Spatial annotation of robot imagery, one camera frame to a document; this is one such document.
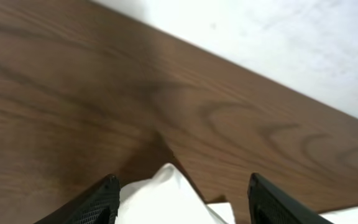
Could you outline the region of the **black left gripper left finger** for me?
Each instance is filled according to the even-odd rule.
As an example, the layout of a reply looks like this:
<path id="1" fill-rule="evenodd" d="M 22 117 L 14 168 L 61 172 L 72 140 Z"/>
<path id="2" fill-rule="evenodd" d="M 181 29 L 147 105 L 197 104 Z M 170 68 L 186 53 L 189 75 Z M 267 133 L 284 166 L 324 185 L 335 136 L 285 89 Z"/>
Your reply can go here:
<path id="1" fill-rule="evenodd" d="M 109 174 L 35 224 L 114 224 L 120 190 L 116 176 Z"/>

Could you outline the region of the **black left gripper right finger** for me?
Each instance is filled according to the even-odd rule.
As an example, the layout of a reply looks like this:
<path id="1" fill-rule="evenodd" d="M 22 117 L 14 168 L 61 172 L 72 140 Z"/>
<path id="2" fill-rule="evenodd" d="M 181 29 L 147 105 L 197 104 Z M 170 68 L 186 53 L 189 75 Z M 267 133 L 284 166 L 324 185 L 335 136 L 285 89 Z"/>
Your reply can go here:
<path id="1" fill-rule="evenodd" d="M 333 224 L 258 173 L 247 189 L 252 224 Z"/>

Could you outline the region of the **white t-shirt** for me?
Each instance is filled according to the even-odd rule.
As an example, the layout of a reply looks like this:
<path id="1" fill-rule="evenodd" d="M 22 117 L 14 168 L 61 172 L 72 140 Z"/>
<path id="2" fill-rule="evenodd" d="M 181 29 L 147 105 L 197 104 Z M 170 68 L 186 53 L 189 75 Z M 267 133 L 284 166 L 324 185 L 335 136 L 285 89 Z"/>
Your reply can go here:
<path id="1" fill-rule="evenodd" d="M 318 214 L 335 224 L 358 224 L 358 207 Z M 188 179 L 165 164 L 152 178 L 127 184 L 120 192 L 116 223 L 121 224 L 230 224 L 229 202 L 202 201 Z"/>

